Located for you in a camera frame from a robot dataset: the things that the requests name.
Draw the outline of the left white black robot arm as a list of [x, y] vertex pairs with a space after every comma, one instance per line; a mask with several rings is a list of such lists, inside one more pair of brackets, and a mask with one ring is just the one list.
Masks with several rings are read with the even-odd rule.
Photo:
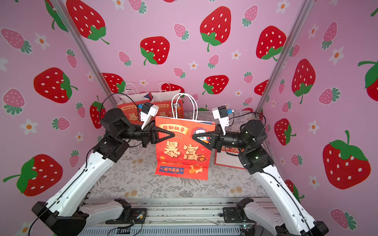
[[119, 108], [106, 112], [100, 120], [104, 137], [90, 150], [86, 163], [67, 184], [47, 202], [37, 202], [32, 212], [56, 236], [77, 236], [92, 225], [132, 219], [130, 204], [121, 198], [94, 207], [81, 206], [82, 201], [99, 178], [123, 156], [130, 147], [128, 140], [140, 141], [145, 148], [173, 138], [173, 132], [155, 125], [152, 120], [159, 108], [149, 102], [142, 104], [142, 125], [133, 125]]

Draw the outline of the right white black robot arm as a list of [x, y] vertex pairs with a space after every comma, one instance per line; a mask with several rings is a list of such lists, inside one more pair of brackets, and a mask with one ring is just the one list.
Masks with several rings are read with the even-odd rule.
[[238, 149], [242, 166], [260, 183], [274, 203], [279, 215], [260, 207], [248, 197], [237, 203], [240, 221], [254, 221], [275, 236], [324, 236], [329, 232], [322, 221], [316, 221], [300, 204], [283, 181], [273, 159], [262, 147], [267, 138], [260, 120], [250, 120], [240, 132], [215, 131], [194, 134], [192, 139], [209, 150]]

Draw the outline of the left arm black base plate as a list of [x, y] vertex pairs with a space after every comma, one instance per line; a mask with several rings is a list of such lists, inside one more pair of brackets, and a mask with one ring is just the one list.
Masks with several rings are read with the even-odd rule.
[[121, 214], [118, 219], [107, 220], [105, 224], [115, 225], [115, 224], [144, 224], [145, 217], [147, 215], [146, 208], [130, 208]]

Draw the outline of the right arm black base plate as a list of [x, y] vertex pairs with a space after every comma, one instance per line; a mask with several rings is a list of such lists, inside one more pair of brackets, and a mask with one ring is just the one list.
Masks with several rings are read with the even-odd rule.
[[225, 223], [256, 223], [239, 207], [224, 207], [219, 217], [222, 217]]

